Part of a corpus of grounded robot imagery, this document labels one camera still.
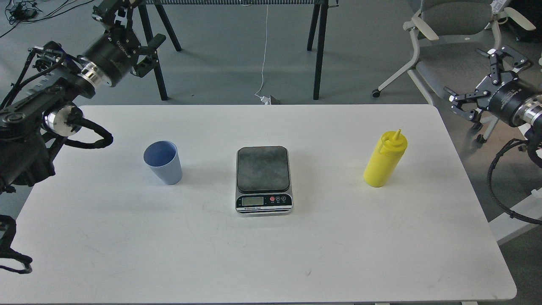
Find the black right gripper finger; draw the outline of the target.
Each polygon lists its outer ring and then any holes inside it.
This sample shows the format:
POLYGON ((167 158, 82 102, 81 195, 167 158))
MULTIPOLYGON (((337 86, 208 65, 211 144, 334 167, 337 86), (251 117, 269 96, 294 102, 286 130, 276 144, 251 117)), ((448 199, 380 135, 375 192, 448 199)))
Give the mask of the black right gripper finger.
POLYGON ((471 104, 476 103, 478 104, 478 100, 487 96, 487 91, 480 91, 476 90, 474 92, 466 93, 466 94, 457 94, 452 89, 448 87, 443 87, 443 90, 447 93, 449 93, 449 101, 451 102, 451 112, 461 116, 462 118, 473 122, 473 123, 480 123, 481 120, 481 113, 484 110, 484 106, 481 110, 474 109, 465 111, 463 110, 463 106, 465 104, 471 104))
POLYGON ((530 68, 532 61, 514 48, 503 46, 497 50, 489 50, 488 52, 477 50, 477 52, 489 59, 489 74, 476 85, 477 87, 502 87, 509 83, 533 87, 532 84, 519 77, 519 72, 530 68), (506 70, 503 64, 504 58, 507 57, 512 59, 512 68, 509 70, 506 70))

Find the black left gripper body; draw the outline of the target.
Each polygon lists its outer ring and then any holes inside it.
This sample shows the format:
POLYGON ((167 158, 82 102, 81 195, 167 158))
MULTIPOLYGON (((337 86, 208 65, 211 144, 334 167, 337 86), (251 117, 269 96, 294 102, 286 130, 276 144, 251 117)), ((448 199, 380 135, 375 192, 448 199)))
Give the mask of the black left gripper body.
POLYGON ((92 43, 83 57, 104 73, 110 87, 115 87, 137 63, 140 46, 134 31, 110 30, 92 43))

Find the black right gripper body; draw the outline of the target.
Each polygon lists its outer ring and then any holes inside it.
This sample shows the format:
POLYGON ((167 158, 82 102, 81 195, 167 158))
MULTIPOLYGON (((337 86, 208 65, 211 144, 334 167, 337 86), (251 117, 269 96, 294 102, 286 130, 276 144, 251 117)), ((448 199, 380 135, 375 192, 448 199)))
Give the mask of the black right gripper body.
POLYGON ((482 81, 482 91, 490 93, 488 111, 511 127, 532 125, 535 121, 535 87, 517 77, 498 86, 493 80, 486 76, 482 81))

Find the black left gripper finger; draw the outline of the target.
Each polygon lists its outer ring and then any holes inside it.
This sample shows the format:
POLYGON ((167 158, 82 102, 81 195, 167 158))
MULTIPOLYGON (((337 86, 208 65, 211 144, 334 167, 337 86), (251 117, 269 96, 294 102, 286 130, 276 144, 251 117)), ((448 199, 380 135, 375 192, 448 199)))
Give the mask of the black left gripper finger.
POLYGON ((136 77, 143 78, 151 70, 156 67, 159 67, 159 58, 158 58, 158 48, 163 42, 165 42, 166 36, 157 33, 149 42, 147 46, 140 46, 135 50, 135 55, 139 58, 143 56, 143 60, 136 63, 132 66, 130 73, 136 77))
POLYGON ((114 28, 131 30, 133 10, 142 3, 141 0, 103 0, 93 6, 92 18, 101 23, 107 32, 114 28))

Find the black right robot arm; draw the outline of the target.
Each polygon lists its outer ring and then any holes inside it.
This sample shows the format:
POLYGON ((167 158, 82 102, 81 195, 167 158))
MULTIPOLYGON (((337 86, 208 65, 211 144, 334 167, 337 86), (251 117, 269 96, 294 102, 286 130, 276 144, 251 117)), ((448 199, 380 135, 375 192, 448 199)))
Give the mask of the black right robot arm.
POLYGON ((536 166, 542 166, 541 158, 538 156, 542 141, 541 90, 519 77, 519 72, 529 68, 531 61, 510 46, 477 52, 488 58, 489 74, 473 92, 457 94, 445 87, 445 92, 450 95, 451 110, 473 122, 476 127, 481 126, 481 114, 485 111, 510 127, 529 125, 525 140, 511 139, 495 155, 487 172, 487 185, 494 202, 510 218, 540 225, 540 220, 517 213, 501 203, 494 194, 492 185, 493 171, 500 158, 514 147, 526 152, 536 166))

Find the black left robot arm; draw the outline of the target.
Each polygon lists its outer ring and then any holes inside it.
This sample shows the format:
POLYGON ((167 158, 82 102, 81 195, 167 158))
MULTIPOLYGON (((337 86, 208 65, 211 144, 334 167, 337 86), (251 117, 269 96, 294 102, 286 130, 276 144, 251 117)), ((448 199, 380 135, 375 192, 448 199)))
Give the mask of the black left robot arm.
POLYGON ((156 7, 180 50, 158 0, 102 1, 92 16, 105 31, 81 55, 66 53, 54 41, 29 49, 19 78, 1 102, 1 193, 53 176, 53 160, 64 145, 101 149, 113 143, 112 134, 74 104, 78 96, 90 99, 101 84, 114 87, 128 73, 141 78, 154 71, 160 97, 168 99, 158 57, 166 37, 152 34, 147 4, 156 7))

